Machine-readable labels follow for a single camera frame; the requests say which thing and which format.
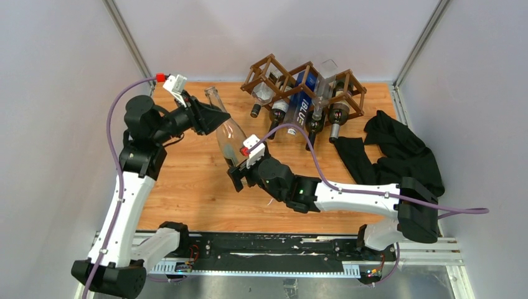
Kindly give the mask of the tall clear glass bottle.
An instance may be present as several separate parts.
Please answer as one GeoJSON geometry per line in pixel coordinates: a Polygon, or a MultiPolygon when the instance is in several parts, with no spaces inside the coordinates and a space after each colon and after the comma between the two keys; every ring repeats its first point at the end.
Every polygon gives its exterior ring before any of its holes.
{"type": "Polygon", "coordinates": [[[333,59],[327,59],[318,67],[318,80],[314,89],[315,96],[312,99],[313,114],[312,119],[319,121],[322,119],[323,109],[329,105],[329,99],[332,95],[332,86],[336,79],[337,64],[333,59]]]}

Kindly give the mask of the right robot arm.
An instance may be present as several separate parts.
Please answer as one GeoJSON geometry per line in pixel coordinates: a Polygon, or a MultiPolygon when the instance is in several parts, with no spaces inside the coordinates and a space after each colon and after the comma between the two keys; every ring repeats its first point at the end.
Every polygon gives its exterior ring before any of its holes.
{"type": "Polygon", "coordinates": [[[356,253],[364,260],[403,239],[423,244],[438,240],[438,213],[432,208],[438,199],[414,178],[381,186],[325,183],[320,178],[295,175],[275,158],[233,166],[227,174],[236,191],[243,189],[246,179],[248,186],[257,185],[296,212],[356,211],[383,216],[358,231],[356,253]]]}

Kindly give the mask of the clear whisky bottle black label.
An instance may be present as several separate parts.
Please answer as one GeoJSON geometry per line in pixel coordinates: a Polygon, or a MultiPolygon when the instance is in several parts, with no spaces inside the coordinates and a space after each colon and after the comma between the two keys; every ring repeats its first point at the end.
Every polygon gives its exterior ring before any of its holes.
{"type": "MultiPolygon", "coordinates": [[[[271,71],[267,72],[266,77],[271,81],[271,83],[276,86],[281,72],[273,67],[271,71]]],[[[275,96],[275,92],[271,87],[268,86],[265,82],[258,83],[252,90],[251,95],[255,99],[250,116],[256,118],[263,106],[269,104],[271,99],[275,96]]]]}

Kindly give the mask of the clear bottle with dark label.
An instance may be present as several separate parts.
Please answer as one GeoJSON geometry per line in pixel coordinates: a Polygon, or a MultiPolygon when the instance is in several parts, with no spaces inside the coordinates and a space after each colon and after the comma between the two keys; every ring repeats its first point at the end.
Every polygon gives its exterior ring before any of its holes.
{"type": "MultiPolygon", "coordinates": [[[[204,92],[211,105],[227,113],[218,90],[214,86],[205,89],[204,92]]],[[[247,136],[238,123],[233,118],[229,118],[216,129],[216,137],[228,166],[240,166],[246,159],[240,150],[247,136]]]]}

